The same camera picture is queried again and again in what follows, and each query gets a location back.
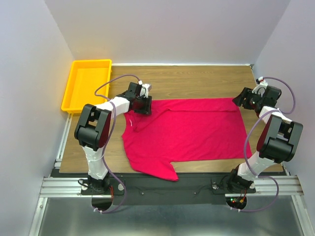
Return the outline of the pink t shirt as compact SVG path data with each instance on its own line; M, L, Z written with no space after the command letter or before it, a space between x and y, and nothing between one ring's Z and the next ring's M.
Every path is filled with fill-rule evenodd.
M154 100L150 115L125 113L124 150L133 170L177 181L175 162L251 156L231 98Z

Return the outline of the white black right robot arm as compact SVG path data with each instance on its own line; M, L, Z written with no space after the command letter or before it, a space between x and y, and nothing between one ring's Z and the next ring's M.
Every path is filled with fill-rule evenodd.
M303 131L301 123L286 118L275 105L282 91L273 86L243 88L232 102L254 110L265 127L256 145L256 152L232 169L226 186L232 193L249 190L255 178L270 166L289 162L295 155Z

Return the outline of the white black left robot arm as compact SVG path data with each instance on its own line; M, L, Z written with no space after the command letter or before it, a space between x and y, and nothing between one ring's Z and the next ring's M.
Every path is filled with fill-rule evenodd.
M103 194L110 189L110 172L104 164L104 151L118 115L130 111L150 115L152 86L131 82L128 89L108 101L99 104L86 104L83 107L74 131L74 137L82 147L88 164L87 181L79 181L86 188Z

